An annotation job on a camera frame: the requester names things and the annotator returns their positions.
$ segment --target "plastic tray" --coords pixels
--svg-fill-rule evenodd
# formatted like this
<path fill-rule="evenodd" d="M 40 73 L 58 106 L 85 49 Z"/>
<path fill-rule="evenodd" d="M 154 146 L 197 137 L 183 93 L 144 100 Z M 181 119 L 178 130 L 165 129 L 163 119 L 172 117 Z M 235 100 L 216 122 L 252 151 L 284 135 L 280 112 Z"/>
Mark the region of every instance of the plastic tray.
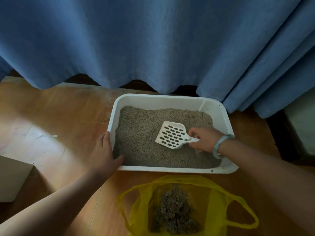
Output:
<path fill-rule="evenodd" d="M 175 108 L 204 112 L 212 117 L 214 128 L 224 134 L 234 135 L 225 107 L 215 99 L 170 95 L 124 94 L 118 97 L 114 102 L 108 124 L 108 131 L 111 132 L 112 148 L 114 148 L 115 145 L 116 128 L 119 123 L 120 110 L 125 106 L 145 110 Z M 237 165 L 226 157 L 223 157 L 220 166 L 210 169 L 121 166 L 118 170 L 229 174 L 235 172 L 237 169 Z"/>

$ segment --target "person's right arm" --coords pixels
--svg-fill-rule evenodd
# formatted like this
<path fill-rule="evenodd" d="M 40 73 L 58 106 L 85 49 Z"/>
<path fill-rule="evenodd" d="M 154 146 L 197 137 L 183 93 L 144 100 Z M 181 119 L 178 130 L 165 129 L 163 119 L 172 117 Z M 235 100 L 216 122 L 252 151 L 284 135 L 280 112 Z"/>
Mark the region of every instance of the person's right arm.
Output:
<path fill-rule="evenodd" d="M 214 128 L 191 128 L 190 136 L 200 138 L 189 145 L 212 152 L 223 133 Z M 315 175 L 291 163 L 269 156 L 246 144 L 225 140 L 218 153 L 226 156 L 254 178 L 276 205 L 309 234 L 315 235 Z"/>

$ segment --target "hand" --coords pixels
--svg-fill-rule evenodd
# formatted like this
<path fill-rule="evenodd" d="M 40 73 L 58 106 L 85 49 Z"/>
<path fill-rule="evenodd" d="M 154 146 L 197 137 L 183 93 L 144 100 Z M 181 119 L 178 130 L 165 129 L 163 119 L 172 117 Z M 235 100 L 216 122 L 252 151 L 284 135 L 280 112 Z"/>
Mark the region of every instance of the hand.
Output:
<path fill-rule="evenodd" d="M 117 159 L 113 159 L 109 135 L 109 131 L 106 131 L 97 139 L 94 150 L 90 156 L 91 159 L 94 159 L 91 170 L 104 181 L 111 177 L 111 175 L 124 162 L 124 155 L 120 155 Z"/>
<path fill-rule="evenodd" d="M 212 152 L 216 142 L 224 135 L 213 127 L 192 127 L 188 135 L 200 139 L 199 142 L 189 143 L 189 146 L 200 152 Z"/>

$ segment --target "slotted scoop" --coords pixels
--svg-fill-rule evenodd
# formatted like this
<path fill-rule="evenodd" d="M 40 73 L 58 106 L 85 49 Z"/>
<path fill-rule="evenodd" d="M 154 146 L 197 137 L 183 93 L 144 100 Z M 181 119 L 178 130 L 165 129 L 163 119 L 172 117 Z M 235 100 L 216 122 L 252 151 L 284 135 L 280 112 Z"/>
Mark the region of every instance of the slotted scoop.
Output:
<path fill-rule="evenodd" d="M 198 142 L 199 139 L 190 137 L 186 133 L 186 128 L 181 123 L 164 121 L 160 132 L 155 139 L 156 143 L 171 149 L 177 149 L 183 144 Z"/>

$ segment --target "scoop handle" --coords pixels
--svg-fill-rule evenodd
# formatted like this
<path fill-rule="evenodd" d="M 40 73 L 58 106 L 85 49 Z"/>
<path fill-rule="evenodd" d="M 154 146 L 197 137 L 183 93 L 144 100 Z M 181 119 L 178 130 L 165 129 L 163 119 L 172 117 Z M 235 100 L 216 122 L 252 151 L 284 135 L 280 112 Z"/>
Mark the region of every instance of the scoop handle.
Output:
<path fill-rule="evenodd" d="M 193 138 L 193 137 L 190 137 L 190 139 L 187 141 L 188 143 L 194 143 L 194 142 L 199 142 L 200 139 L 198 138 Z"/>

